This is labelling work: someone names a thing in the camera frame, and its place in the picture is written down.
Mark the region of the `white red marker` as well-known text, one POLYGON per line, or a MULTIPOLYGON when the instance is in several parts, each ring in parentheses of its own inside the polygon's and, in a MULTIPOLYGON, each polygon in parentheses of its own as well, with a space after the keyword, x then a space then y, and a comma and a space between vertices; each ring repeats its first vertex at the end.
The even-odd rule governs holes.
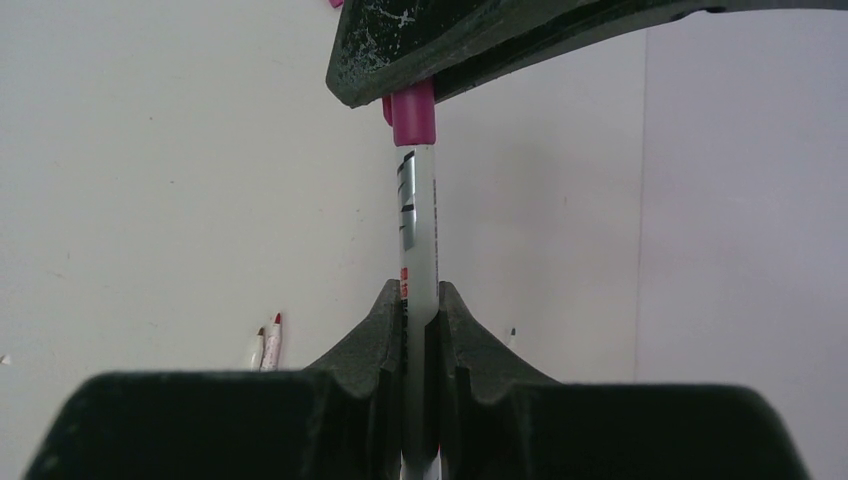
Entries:
POLYGON ((260 370, 276 371, 279 367, 282 341, 282 314, 280 312, 264 327, 263 332, 264 343, 260 370))

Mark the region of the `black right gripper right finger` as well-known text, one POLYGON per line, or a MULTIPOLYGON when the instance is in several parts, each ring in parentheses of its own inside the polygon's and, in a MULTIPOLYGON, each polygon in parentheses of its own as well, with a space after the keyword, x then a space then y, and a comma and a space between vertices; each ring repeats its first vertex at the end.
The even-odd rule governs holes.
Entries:
POLYGON ((435 328, 446 479, 806 479, 778 413, 720 384, 561 383, 440 286, 435 328))

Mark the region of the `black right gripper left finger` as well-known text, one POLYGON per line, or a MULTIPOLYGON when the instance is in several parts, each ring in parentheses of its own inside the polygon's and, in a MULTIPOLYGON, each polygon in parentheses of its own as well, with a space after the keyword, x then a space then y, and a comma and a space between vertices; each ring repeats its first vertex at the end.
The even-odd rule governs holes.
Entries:
POLYGON ((309 366, 110 372, 67 399, 29 479, 395 479, 399 284, 309 366))

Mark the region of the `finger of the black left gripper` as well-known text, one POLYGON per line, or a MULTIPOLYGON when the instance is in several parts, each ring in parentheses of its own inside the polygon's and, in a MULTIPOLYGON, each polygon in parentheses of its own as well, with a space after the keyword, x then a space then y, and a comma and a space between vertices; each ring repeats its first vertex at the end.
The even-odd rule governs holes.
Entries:
POLYGON ((509 1, 468 38, 468 57, 435 74, 438 102, 623 34, 688 15, 776 9, 846 10, 843 0, 799 1, 509 1))
POLYGON ((691 13, 728 11, 726 1, 347 1, 326 85, 357 108, 421 80, 446 100, 579 36, 580 46, 691 13))

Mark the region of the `white yellow marker pen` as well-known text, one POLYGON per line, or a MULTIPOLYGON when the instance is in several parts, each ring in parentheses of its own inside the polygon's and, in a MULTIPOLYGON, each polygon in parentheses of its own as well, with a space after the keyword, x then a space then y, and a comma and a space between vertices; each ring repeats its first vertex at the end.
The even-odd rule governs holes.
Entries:
POLYGON ((265 349, 265 328, 260 327, 256 335, 251 339, 247 354, 245 356, 245 366, 250 371, 258 371, 262 364, 265 349))

